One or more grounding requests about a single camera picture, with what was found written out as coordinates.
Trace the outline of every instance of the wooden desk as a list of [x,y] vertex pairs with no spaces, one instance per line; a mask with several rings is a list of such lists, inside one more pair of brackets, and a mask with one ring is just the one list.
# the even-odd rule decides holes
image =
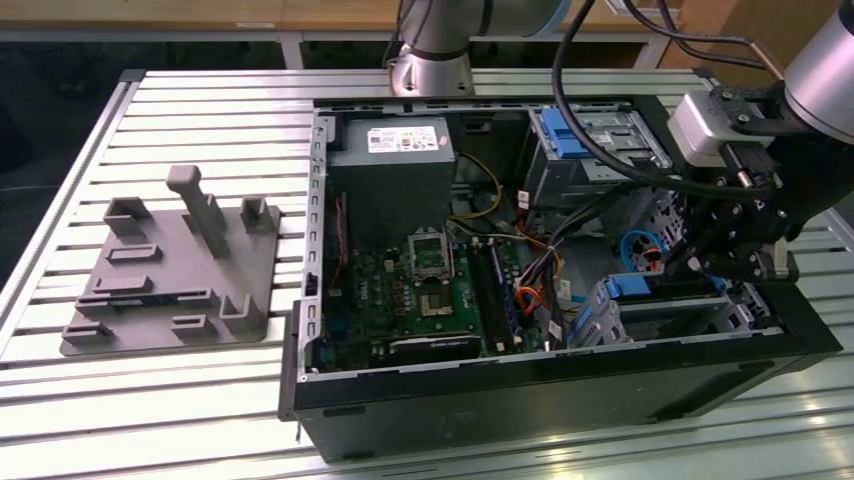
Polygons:
[[[579,4],[573,1],[563,28]],[[387,40],[396,7],[397,0],[0,0],[0,41],[276,41],[286,67],[301,69],[303,41]],[[488,40],[556,42],[560,34]],[[596,2],[576,41],[641,44],[635,68],[655,68],[668,43],[632,18],[615,15],[604,1]]]
[[[563,20],[565,28],[580,7],[575,0]],[[387,31],[395,28],[397,0],[284,0],[281,26],[285,30]],[[616,16],[597,1],[581,26],[584,32],[645,32],[633,18]]]
[[272,30],[282,6],[284,0],[1,0],[0,28]]
[[[572,3],[564,27],[579,3]],[[391,31],[396,9],[397,0],[2,0],[0,28]],[[596,2],[583,31],[644,29]]]

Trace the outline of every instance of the blue latch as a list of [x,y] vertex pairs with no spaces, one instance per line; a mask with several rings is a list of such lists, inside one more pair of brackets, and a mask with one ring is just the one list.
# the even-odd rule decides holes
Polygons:
[[604,283],[611,298],[649,295],[652,291],[645,283],[643,275],[615,275]]
[[581,327],[587,323],[587,320],[589,319],[591,315],[592,315],[592,307],[587,305],[587,308],[584,309],[580,316],[577,317],[577,320],[575,320],[575,325],[572,326],[572,330],[569,330],[569,333],[565,335],[565,343],[569,343],[569,340],[572,340],[575,335],[577,335],[577,332],[580,331]]
[[575,134],[563,121],[560,111],[555,108],[543,109],[543,126],[548,138],[555,144],[555,153],[560,158],[589,158],[589,152],[581,146]]

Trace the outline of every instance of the aluminum extrusion table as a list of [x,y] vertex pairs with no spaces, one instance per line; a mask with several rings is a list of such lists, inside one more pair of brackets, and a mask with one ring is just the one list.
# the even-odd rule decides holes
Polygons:
[[[854,465],[854,236],[832,211],[791,244],[798,283],[844,346],[707,415],[357,463],[324,464],[276,419],[284,315],[297,297],[312,99],[389,95],[379,71],[146,72],[126,76],[97,121],[0,294],[0,478],[278,477],[771,478]],[[691,71],[581,70],[573,94],[653,94],[672,108],[711,81]],[[479,95],[548,95],[545,70],[477,70]],[[180,205],[162,178],[198,165],[232,206],[265,195],[282,210],[266,340],[113,359],[65,358],[73,314],[113,196]],[[519,408],[535,408],[536,399]]]

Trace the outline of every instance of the label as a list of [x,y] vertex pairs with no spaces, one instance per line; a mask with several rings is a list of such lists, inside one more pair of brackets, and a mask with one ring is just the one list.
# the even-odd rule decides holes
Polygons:
[[272,28],[272,22],[237,22],[237,28]]
[[557,290],[557,298],[561,300],[572,299],[572,283],[568,280],[560,279],[560,288]]
[[557,325],[553,320],[548,322],[548,333],[557,340],[563,340],[563,328],[560,328],[560,325]]
[[521,210],[527,210],[529,208],[529,198],[531,195],[524,190],[519,190],[519,194],[516,195],[516,200],[519,201],[519,208]]
[[439,150],[433,127],[387,127],[368,130],[368,153]]

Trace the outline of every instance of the red wire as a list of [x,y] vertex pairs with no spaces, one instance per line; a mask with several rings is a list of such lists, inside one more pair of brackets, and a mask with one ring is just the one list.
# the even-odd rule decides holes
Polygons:
[[341,229],[341,200],[335,200],[335,225],[337,227],[337,267],[335,267],[335,275],[332,275],[332,281],[329,282],[329,290],[335,288],[337,277],[341,274],[341,266],[344,264],[344,234]]

